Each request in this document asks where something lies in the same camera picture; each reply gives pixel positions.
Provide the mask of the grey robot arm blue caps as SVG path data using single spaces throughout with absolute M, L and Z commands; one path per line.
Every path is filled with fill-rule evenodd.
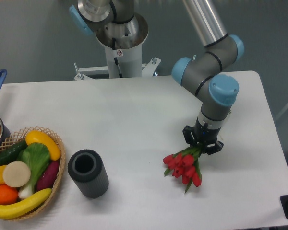
M 223 70 L 240 59 L 244 44 L 228 34 L 209 0 L 185 0 L 185 9 L 205 48 L 199 58 L 179 59 L 173 79 L 202 102 L 194 126 L 183 129 L 185 141 L 202 145 L 202 153 L 223 148 L 217 139 L 239 92 L 238 82 Z M 95 34 L 104 47 L 111 78 L 144 76 L 142 45 L 148 36 L 144 17 L 134 10 L 132 0 L 78 0 L 69 8 L 76 26 L 86 35 Z

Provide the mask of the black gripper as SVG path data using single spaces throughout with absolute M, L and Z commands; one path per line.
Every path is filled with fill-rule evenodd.
M 224 146 L 223 142 L 217 140 L 221 128 L 210 129 L 207 123 L 203 125 L 196 121 L 194 127 L 185 126 L 183 135 L 187 144 L 191 147 L 202 143 L 202 154 L 214 154 L 220 152 Z

